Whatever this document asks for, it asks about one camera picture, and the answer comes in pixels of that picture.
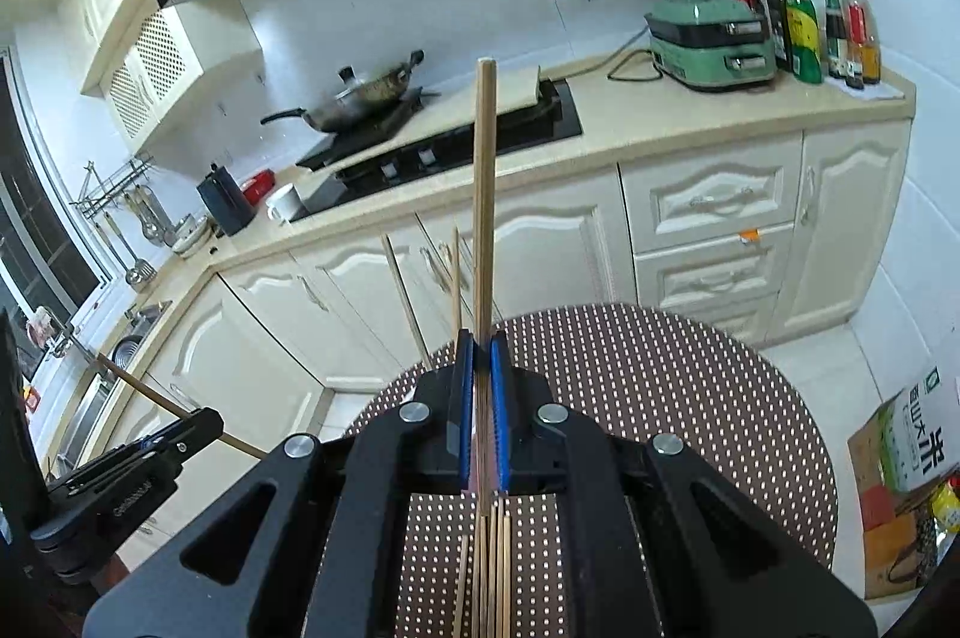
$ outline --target metal screw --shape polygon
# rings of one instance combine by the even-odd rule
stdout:
[[[536,410],[536,415],[544,424],[563,424],[566,418],[570,416],[570,412],[556,403],[547,403]]]
[[[288,437],[287,442],[283,444],[283,453],[290,459],[300,459],[301,456],[310,454],[314,445],[310,435],[294,435],[294,437]]]
[[[659,435],[654,435],[654,448],[659,454],[674,456],[683,451],[683,440],[673,432],[661,432]]]
[[[426,405],[426,403],[407,403],[400,408],[400,418],[410,424],[418,421],[426,421],[429,416],[430,407]]]

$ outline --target black electric kettle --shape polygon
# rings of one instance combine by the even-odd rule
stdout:
[[[210,211],[210,216],[213,216],[220,228],[227,235],[236,235],[253,221],[253,207],[247,202],[227,168],[217,167],[215,164],[210,165],[210,168],[212,171],[206,174],[197,191]]]

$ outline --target countertop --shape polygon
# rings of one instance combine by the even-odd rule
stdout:
[[[558,79],[589,64],[589,61],[574,62],[544,70],[542,75]],[[904,97],[868,101],[849,97],[829,84],[803,84],[786,74],[778,74],[770,87],[700,94],[667,77],[650,83],[609,81],[607,69],[568,79],[583,124],[582,135],[497,157],[497,192],[590,173],[643,157],[805,129],[907,119],[913,118],[916,112],[916,87],[891,71],[884,72],[884,80],[904,92]],[[641,60],[635,74],[646,76],[649,71],[649,64]],[[631,74],[631,68],[620,73],[621,76]],[[536,68],[501,74],[500,90],[522,102],[535,82]],[[424,114],[418,114],[408,124],[404,141],[470,124],[472,89],[465,91],[431,105],[424,111],[423,121],[419,118]],[[501,111],[511,108],[509,101],[500,100]],[[293,182],[301,197],[307,197],[330,174],[330,170],[309,173],[293,168],[277,175],[277,182]],[[254,221],[236,236],[211,242],[189,260],[173,258],[162,267],[154,286],[141,295],[138,302],[147,305],[171,300],[173,304],[143,341],[128,370],[137,377],[144,374],[176,322],[216,273],[323,237],[373,226],[382,226],[388,231],[393,222],[413,213],[452,208],[469,201],[472,183],[473,168],[468,165],[388,189],[293,224],[270,221],[261,206]],[[119,322],[117,331],[122,328],[123,322]],[[131,387],[117,383],[80,461],[88,461],[103,451],[109,432],[131,394]]]

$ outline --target blue gripper pad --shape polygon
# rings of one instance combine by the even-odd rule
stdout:
[[[510,365],[510,349],[507,346],[507,336],[497,333],[490,343],[490,379],[491,395],[493,395],[493,442],[496,445],[496,473],[501,492],[510,488],[510,442],[512,427],[507,402],[507,395],[515,387],[508,387],[512,381]]]
[[[457,336],[457,356],[450,377],[450,405],[446,449],[458,456],[460,488],[469,487],[470,443],[473,435],[473,336],[461,330]]]

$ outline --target pan handle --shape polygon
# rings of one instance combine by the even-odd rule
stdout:
[[[260,119],[261,127],[264,124],[270,124],[270,122],[279,121],[280,119],[302,119],[307,114],[307,111],[301,107],[295,107],[293,110],[284,110],[282,113],[274,113],[270,116],[267,116],[265,119]]]

